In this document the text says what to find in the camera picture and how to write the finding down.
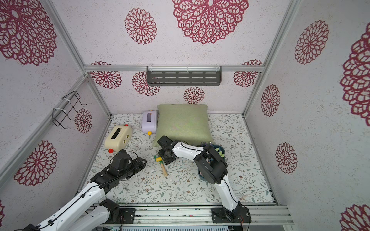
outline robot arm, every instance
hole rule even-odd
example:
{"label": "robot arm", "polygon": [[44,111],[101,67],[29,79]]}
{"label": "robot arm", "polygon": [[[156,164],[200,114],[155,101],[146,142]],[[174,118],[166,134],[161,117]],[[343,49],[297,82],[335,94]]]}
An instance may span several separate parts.
{"label": "robot arm", "polygon": [[229,221],[239,219],[242,204],[237,201],[231,189],[229,177],[227,175],[228,164],[213,146],[191,146],[183,144],[178,140],[172,141],[167,136],[162,136],[157,143],[162,148],[159,150],[158,154],[166,165],[176,160],[176,157],[194,160],[202,176],[215,186],[220,195],[225,217]]}
{"label": "robot arm", "polygon": [[93,203],[102,199],[121,180],[127,180],[145,168],[147,161],[137,157],[132,160],[126,150],[119,151],[112,163],[91,178],[82,189],[63,208],[39,225],[28,225],[23,231],[91,231],[106,221],[119,219],[119,205],[110,199],[102,201],[93,212],[77,220]]}

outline red mandala print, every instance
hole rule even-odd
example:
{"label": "red mandala print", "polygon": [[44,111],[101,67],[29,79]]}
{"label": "red mandala print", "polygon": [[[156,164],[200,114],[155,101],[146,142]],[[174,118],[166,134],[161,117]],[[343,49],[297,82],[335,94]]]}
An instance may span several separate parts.
{"label": "red mandala print", "polygon": [[91,126],[93,125],[93,118],[88,110],[81,108],[76,113],[76,117],[74,119],[74,123],[79,132],[88,133],[90,131]]}
{"label": "red mandala print", "polygon": [[133,76],[132,85],[137,92],[146,96],[157,94],[161,88],[159,86],[149,86],[147,81],[147,73],[142,71]]}
{"label": "red mandala print", "polygon": [[26,186],[40,184],[53,173],[56,162],[57,153],[52,143],[42,140],[14,175],[14,179]]}
{"label": "red mandala print", "polygon": [[370,208],[367,205],[352,205],[341,213],[341,231],[369,231],[370,230]]}
{"label": "red mandala print", "polygon": [[280,92],[279,89],[270,84],[265,90],[263,91],[262,98],[261,98],[261,108],[263,113],[266,116],[272,116],[276,113],[277,109],[279,108],[280,104]]}
{"label": "red mandala print", "polygon": [[1,227],[1,222],[3,221],[4,217],[5,217],[5,215],[4,215],[4,206],[1,204],[1,200],[0,200],[0,227]]}
{"label": "red mandala print", "polygon": [[293,173],[297,167],[296,151],[288,143],[281,143],[275,153],[276,163],[287,174]]}
{"label": "red mandala print", "polygon": [[186,89],[184,92],[184,100],[187,103],[197,104],[200,103],[203,99],[204,91],[197,86],[192,86]]}
{"label": "red mandala print", "polygon": [[57,37],[38,0],[0,0],[0,49],[23,65],[48,62]]}
{"label": "red mandala print", "polygon": [[243,20],[248,0],[172,0],[178,27],[194,42],[215,43]]}
{"label": "red mandala print", "polygon": [[[92,65],[110,65],[107,62],[95,62],[92,63]],[[99,84],[100,86],[103,86],[105,88],[117,88],[122,80],[121,75],[118,71],[94,71],[91,72],[92,79]]]}
{"label": "red mandala print", "polygon": [[296,45],[296,60],[307,64],[316,59],[324,49],[329,30],[325,21],[316,21],[309,25],[299,36]]}
{"label": "red mandala print", "polygon": [[[262,62],[259,60],[249,60],[243,63],[243,65],[261,65]],[[252,86],[258,76],[257,71],[237,71],[234,73],[234,82],[238,86]]]}
{"label": "red mandala print", "polygon": [[349,59],[343,64],[343,100],[351,105],[351,113],[364,118],[370,126],[370,23],[360,40],[351,47]]}
{"label": "red mandala print", "polygon": [[155,21],[145,10],[139,8],[130,10],[125,23],[127,33],[138,44],[151,43],[157,35]]}

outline toy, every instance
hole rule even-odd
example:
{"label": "toy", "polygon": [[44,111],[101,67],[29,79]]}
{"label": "toy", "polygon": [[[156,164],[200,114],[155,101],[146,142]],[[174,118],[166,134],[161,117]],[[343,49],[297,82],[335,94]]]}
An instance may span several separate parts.
{"label": "toy", "polygon": [[158,157],[157,158],[157,156],[154,156],[154,159],[155,159],[155,161],[157,161],[157,162],[159,162],[161,164],[161,167],[162,167],[162,171],[163,171],[164,176],[168,176],[167,171],[164,168],[164,164],[163,164],[162,158],[161,157]]}
{"label": "toy", "polygon": [[112,129],[111,133],[105,140],[105,148],[109,149],[108,152],[118,152],[121,149],[125,149],[127,143],[132,137],[132,128],[128,125],[116,125]]}
{"label": "toy", "polygon": [[157,132],[157,111],[146,111],[142,115],[141,129],[143,133],[148,135],[155,134]]}

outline floral mat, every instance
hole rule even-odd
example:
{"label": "floral mat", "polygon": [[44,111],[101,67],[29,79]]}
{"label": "floral mat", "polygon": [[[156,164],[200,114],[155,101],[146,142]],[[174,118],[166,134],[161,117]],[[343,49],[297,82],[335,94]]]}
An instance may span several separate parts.
{"label": "floral mat", "polygon": [[[149,136],[141,132],[141,118],[141,114],[121,114],[112,118],[107,135],[115,125],[130,125],[133,134],[126,150],[136,152],[148,162],[144,170],[121,181],[104,199],[109,198],[118,204],[221,202],[214,186],[199,178],[197,167],[191,160],[175,160],[165,166],[168,176],[163,175],[161,165],[154,160],[160,149],[152,147],[155,134]],[[242,203],[274,202],[241,114],[209,114],[208,125],[214,143],[225,149],[230,184],[238,199]],[[107,166],[113,156],[103,142],[88,179]]]}

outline pillow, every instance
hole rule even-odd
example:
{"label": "pillow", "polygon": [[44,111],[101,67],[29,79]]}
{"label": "pillow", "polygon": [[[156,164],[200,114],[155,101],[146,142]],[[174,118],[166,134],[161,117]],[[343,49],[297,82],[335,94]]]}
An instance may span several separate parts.
{"label": "pillow", "polygon": [[153,147],[162,136],[185,141],[190,145],[213,142],[208,128],[207,105],[160,104],[157,133]]}

